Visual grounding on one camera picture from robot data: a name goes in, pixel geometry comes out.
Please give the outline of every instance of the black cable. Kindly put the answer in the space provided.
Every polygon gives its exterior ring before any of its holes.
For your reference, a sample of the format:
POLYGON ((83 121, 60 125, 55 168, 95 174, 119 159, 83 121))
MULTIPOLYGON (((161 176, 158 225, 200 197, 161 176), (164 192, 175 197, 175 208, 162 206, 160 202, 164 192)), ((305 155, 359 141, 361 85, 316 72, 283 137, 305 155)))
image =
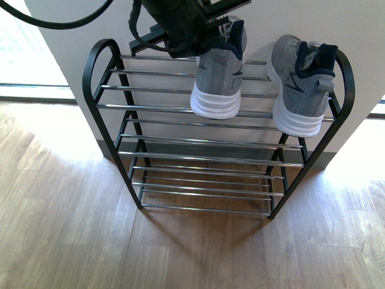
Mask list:
POLYGON ((173 53, 173 52, 179 52, 182 51, 186 48, 186 43, 184 45, 180 45, 176 48, 163 48, 159 47, 158 45, 154 45, 152 43, 145 42, 138 34, 137 31, 137 23, 140 15, 140 9, 141 9, 142 1, 141 0, 134 0, 132 2, 132 10, 130 13, 130 19, 128 20, 128 25, 130 28, 130 31, 132 35, 135 37, 135 39, 142 44, 143 46, 147 48, 151 48, 157 51, 162 51, 162 52, 168 52, 168 53, 173 53))
POLYGON ((33 18, 29 15, 26 15, 24 13, 21 13, 19 10, 13 8, 11 5, 6 3, 4 0, 0 0, 0 7, 3 8, 6 12, 10 13, 12 16, 20 19, 21 21, 24 21, 28 24, 39 26, 42 28, 47 29, 54 29, 54 30, 66 30, 66 29, 74 29, 81 26, 84 26, 91 21, 94 21, 96 18, 98 18, 113 2, 113 0, 107 0, 102 6, 100 6, 94 13, 73 22, 67 22, 67 23, 57 23, 57 22, 47 22, 43 20, 39 20, 36 18, 33 18))

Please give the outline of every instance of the gray sneaker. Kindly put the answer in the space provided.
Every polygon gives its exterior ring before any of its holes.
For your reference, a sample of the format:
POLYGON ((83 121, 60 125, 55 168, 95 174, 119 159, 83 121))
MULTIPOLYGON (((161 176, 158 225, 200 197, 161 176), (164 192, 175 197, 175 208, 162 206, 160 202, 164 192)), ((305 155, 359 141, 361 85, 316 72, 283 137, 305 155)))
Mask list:
POLYGON ((225 41, 214 43, 197 60, 191 93, 193 112, 208 119, 231 119, 241 106, 242 60, 247 36, 243 20, 224 29, 225 41))
POLYGON ((329 93, 334 89, 337 51, 335 45, 308 44, 292 35, 275 43, 266 68, 279 88, 273 119, 281 132, 296 137, 319 133, 329 93))

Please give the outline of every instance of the white sole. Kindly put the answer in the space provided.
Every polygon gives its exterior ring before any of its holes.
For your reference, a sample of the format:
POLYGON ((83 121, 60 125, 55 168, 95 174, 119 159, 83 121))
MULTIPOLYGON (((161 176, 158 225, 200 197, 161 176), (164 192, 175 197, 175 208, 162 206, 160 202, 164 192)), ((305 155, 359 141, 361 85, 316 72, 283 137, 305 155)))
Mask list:
POLYGON ((283 102, 283 86, 281 77, 273 68, 271 55, 266 62, 267 75, 279 88, 278 97, 273 106, 273 120, 276 127, 285 134, 294 137, 313 137, 319 133, 324 116, 309 117, 289 111, 283 102))
POLYGON ((241 106, 241 89, 234 95, 211 95, 201 92, 196 83, 190 97, 192 111, 207 119, 231 119, 238 114, 241 106))

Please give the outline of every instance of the shoe rack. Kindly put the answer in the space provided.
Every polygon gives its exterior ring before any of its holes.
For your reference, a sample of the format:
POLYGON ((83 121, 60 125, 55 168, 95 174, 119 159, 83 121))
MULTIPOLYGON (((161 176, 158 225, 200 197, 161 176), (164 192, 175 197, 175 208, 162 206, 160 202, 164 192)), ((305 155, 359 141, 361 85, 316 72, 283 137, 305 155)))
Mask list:
MULTIPOLYGON (((175 64, 175 61, 195 62, 195 58, 172 59, 148 56, 132 58, 121 55, 113 39, 104 39, 95 44, 85 65, 82 79, 85 101, 129 193, 136 206, 143 210, 182 209, 275 218, 347 119, 354 103, 353 72, 348 59, 339 51, 338 66, 335 70, 339 67, 342 73, 345 93, 341 96, 343 103, 341 106, 335 93, 330 93, 331 116, 325 117, 322 122, 322 125, 327 125, 328 128, 315 149, 309 152, 305 138, 282 134, 272 126, 254 125, 252 122, 250 124, 250 120, 257 123, 260 119, 271 119, 272 113, 269 111, 240 110, 236 116, 239 122, 235 124, 228 120, 208 120, 195 116, 188 105, 185 107, 169 105, 173 99, 181 97, 189 99, 191 89, 154 88, 151 85, 130 86, 129 79, 134 75, 143 78, 150 76, 152 79, 168 78, 166 79, 168 84, 176 83, 182 78, 194 78, 193 73, 160 72, 155 71, 155 68, 133 70, 129 64, 133 61, 147 61, 158 67, 155 65, 157 61, 175 64), (98 84, 93 85, 98 80, 92 79, 94 68, 99 67, 96 66, 96 61, 104 50, 109 51, 112 57, 102 73, 95 71, 101 78, 98 84), (109 83, 114 75, 119 79, 119 85, 109 83), (149 93, 156 94, 157 98, 159 94, 166 94, 169 97, 166 104, 163 104, 159 99, 157 102, 148 101, 149 97, 146 96, 148 104, 143 104, 143 100, 139 99, 141 95, 136 95, 138 92, 145 92, 150 97, 149 93), (116 93, 115 97, 120 98, 125 104, 113 104, 114 101, 109 98, 111 93, 116 93), (103 115, 105 116, 106 111, 124 114, 119 125, 115 124, 115 127, 119 127, 116 131, 111 131, 108 127, 110 124, 104 121, 103 115), (170 135, 169 132, 175 127, 183 128, 185 135, 183 137, 170 135), (205 133, 207 128, 211 131, 220 130, 220 134, 225 136, 233 135, 239 130, 258 130, 260 134, 264 132, 269 135, 275 134, 278 141, 264 143, 212 139, 211 134, 205 133), (152 135, 154 131, 160 132, 161 135, 152 135), (291 144, 293 141, 288 139, 295 140, 296 144, 291 144), (264 157, 260 159, 245 157, 242 154, 253 150, 267 153, 262 154, 264 157), (288 153, 293 151, 298 152, 300 161, 286 161, 288 153)), ((245 65, 261 67, 265 62, 247 61, 245 65)), ((267 76, 244 75, 244 81, 269 81, 269 79, 267 76)), ((275 97, 273 93, 242 92, 242 99, 248 98, 256 103, 263 100, 271 101, 271 107, 275 97)))

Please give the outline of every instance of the chrome rod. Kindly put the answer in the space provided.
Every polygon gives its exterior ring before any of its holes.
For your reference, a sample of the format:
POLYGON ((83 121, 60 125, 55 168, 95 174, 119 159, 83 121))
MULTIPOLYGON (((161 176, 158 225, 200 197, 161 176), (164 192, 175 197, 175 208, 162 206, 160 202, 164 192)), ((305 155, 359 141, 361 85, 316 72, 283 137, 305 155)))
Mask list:
POLYGON ((189 145, 221 145, 221 146, 237 146, 247 148, 260 149, 301 149, 302 146, 297 144, 273 144, 273 143, 251 143, 246 141, 222 141, 222 140, 196 140, 192 138, 174 138, 174 137, 149 137, 146 135, 136 134, 120 134, 124 138, 138 138, 141 140, 164 142, 164 143, 183 143, 189 145))
POLYGON ((195 77, 195 73, 176 73, 176 72, 157 72, 143 70, 127 70, 127 69, 110 69, 112 73, 130 74, 130 75, 151 75, 151 76, 178 76, 178 77, 195 77))
POLYGON ((223 125, 219 123, 200 123, 200 122, 176 122, 168 120, 152 120, 152 119, 126 119, 128 122, 138 123, 155 123, 158 125, 188 125, 188 126, 207 126, 216 128, 237 128, 237 129, 255 129, 260 131, 278 131, 277 128, 271 126, 255 126, 255 125, 223 125))
POLYGON ((205 181, 202 179, 163 178, 161 176, 146 176, 146 179, 163 179, 166 181, 182 181, 182 182, 204 182, 204 183, 208 183, 208 184, 221 184, 221 185, 249 185, 252 187, 269 187, 269 185, 265 185, 265 184, 248 184, 245 182, 205 181))
POLYGON ((177 155, 177 154, 159 154, 150 152, 119 152, 119 155, 129 155, 143 158, 160 158, 165 160, 186 160, 186 161, 211 161, 213 163, 232 163, 232 164, 254 164, 257 166, 277 166, 277 167, 303 167, 303 164, 283 163, 281 161, 270 160, 249 160, 245 158, 220 158, 204 157, 198 155, 177 155))
POLYGON ((250 93, 242 92, 243 98, 266 98, 266 99, 276 99, 278 94, 276 93, 250 93))
POLYGON ((103 89, 121 90, 124 92, 160 92, 160 93, 180 93, 185 95, 191 94, 191 89, 169 89, 162 87, 133 87, 119 85, 101 85, 103 89))
MULTIPOLYGON (((196 62, 195 57, 185 57, 185 58, 171 58, 171 57, 165 57, 165 56, 131 56, 131 55, 121 55, 121 59, 134 59, 134 60, 165 60, 165 61, 189 61, 189 62, 196 62)), ((253 65, 266 65, 266 61, 256 61, 256 60, 248 60, 246 61, 246 64, 253 64, 253 65)))
MULTIPOLYGON (((127 69, 110 69, 112 73, 128 74, 128 75, 147 75, 147 76, 172 76, 172 77, 195 77, 195 73, 184 72, 158 72, 158 71, 145 71, 145 70, 127 70, 127 69)), ((271 81, 268 76, 243 76, 243 80, 253 81, 271 81)))
POLYGON ((186 187, 182 185, 162 185, 162 184, 148 184, 146 182, 132 182, 132 185, 139 185, 140 187, 156 187, 156 188, 178 188, 180 190, 192 191, 216 191, 219 193, 233 193, 233 194, 257 194, 262 196, 283 197, 283 193, 271 193, 269 191, 245 191, 245 190, 230 190, 228 188, 198 188, 186 187))
POLYGON ((179 210, 191 210, 191 211, 206 211, 216 213, 231 213, 231 214, 245 214, 245 215, 258 215, 258 216, 270 216, 270 213, 257 213, 257 212, 246 212, 246 211, 232 211, 232 210, 217 210, 217 209, 203 209, 203 208, 190 208, 190 207, 176 207, 166 205, 155 205, 155 204, 142 204, 143 207, 149 208, 163 208, 163 209, 179 209, 179 210))
POLYGON ((230 173, 226 170, 225 172, 205 172, 199 170, 185 170, 185 169, 168 169, 162 167, 140 167, 134 166, 134 169, 148 170, 151 172, 168 172, 168 173, 194 173, 197 175, 215 175, 215 176, 238 176, 242 178, 257 178, 257 179, 283 179, 282 176, 269 176, 269 175, 257 175, 257 174, 246 174, 246 173, 230 173))
POLYGON ((143 189, 143 192, 146 193, 161 193, 161 194, 181 194, 183 196, 197 196, 197 197, 220 197, 225 199, 237 199, 237 200, 258 200, 270 202, 271 199, 268 198, 256 198, 256 197, 238 197, 238 196, 222 196, 220 194, 197 194, 197 193, 182 193, 179 191, 158 191, 158 190, 147 190, 143 189))
POLYGON ((187 167, 187 166, 173 166, 171 164, 152 164, 152 167, 168 167, 173 169, 190 169, 190 170, 211 170, 214 172, 238 172, 238 173, 252 173, 252 174, 260 174, 265 175, 265 171, 258 171, 258 170, 233 170, 233 169, 217 169, 213 167, 187 167))
MULTIPOLYGON (((107 89, 107 90, 119 90, 123 92, 178 93, 181 95, 190 95, 192 92, 191 89, 172 89, 168 87, 134 87, 134 86, 119 86, 119 85, 102 85, 101 88, 107 89)), ((277 94, 271 94, 271 93, 242 92, 241 96, 244 98, 266 98, 266 99, 277 98, 277 94)))
MULTIPOLYGON (((158 111, 164 113, 194 113, 190 107, 157 107, 152 105, 117 105, 117 104, 97 104, 99 109, 111 109, 111 110, 134 110, 134 111, 158 111)), ((239 111, 237 114, 239 117, 255 117, 271 119, 273 115, 271 113, 263 111, 239 111)))

